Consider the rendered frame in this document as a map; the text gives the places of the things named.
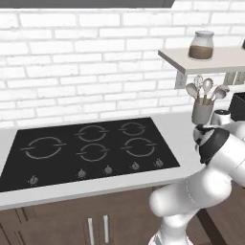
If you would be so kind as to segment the brown drawer front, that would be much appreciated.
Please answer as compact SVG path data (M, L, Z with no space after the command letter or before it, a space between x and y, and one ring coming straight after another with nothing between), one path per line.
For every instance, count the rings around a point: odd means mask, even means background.
M187 234L194 245L245 245L245 188L235 182L232 187L227 200L190 221Z

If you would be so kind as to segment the black hob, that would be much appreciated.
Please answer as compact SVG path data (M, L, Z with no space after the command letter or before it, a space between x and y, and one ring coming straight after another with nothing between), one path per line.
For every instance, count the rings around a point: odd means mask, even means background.
M162 167L155 161L161 159ZM134 170L136 162L140 168ZM111 174L104 169L112 167ZM178 167L151 118L20 129L0 176L0 192ZM77 177L83 169L86 176ZM29 180L35 175L36 186Z

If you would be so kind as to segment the grey utensil pot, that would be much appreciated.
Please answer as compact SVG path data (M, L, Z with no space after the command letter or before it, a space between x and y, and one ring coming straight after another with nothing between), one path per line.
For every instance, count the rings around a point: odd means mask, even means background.
M213 105L196 102L193 105L191 120L194 124L206 124L211 117Z

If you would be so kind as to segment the metal whisk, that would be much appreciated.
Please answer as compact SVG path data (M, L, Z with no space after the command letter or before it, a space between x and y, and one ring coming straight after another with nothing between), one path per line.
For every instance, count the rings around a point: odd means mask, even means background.
M197 95L200 95L200 89L203 85L203 77L201 75L197 75L194 78L193 83L195 84L195 86L197 88Z

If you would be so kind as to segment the brown cupboard door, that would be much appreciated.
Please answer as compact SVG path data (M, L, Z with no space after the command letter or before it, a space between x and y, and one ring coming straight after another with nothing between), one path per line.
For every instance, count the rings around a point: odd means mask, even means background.
M98 201L100 245L148 245L161 218L149 207L152 188L104 194ZM109 217L109 243L104 242L103 216Z
M24 245L90 245L88 218L93 218L95 245L96 217L87 198L16 209L19 234Z

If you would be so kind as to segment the glass jar with brown filling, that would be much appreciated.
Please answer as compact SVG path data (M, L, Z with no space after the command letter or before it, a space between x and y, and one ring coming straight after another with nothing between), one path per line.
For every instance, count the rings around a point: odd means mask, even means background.
M189 46L189 57L194 59L211 59L213 53L214 32L196 31Z

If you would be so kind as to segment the black countertop appliance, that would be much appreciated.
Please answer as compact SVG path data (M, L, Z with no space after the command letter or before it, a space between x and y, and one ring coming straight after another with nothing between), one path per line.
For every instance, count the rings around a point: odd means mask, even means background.
M233 94L229 111L233 121L245 121L245 92Z

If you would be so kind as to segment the dark grey range hood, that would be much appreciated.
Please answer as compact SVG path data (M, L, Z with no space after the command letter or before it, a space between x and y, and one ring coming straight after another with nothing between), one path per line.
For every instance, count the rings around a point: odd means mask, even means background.
M175 0L0 0L0 9L171 8Z

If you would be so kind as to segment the narrow brown cupboard front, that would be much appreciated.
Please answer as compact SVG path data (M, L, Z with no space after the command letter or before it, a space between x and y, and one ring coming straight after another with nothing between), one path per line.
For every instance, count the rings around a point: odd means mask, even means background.
M0 228L3 229L8 245L23 245L18 233L19 225L20 221L15 210L0 211Z

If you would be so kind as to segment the pale wall shelf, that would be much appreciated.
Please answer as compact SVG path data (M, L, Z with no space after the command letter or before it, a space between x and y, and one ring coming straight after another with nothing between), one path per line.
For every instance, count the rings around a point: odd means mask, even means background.
M245 51L240 47L217 47L211 59L189 58L189 49L163 49L158 55L183 75L245 72Z

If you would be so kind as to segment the wide grey wall socket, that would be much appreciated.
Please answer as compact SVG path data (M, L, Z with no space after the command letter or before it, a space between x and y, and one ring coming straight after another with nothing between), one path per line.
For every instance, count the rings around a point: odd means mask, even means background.
M245 72L230 72L225 75L225 85L241 85L245 83Z

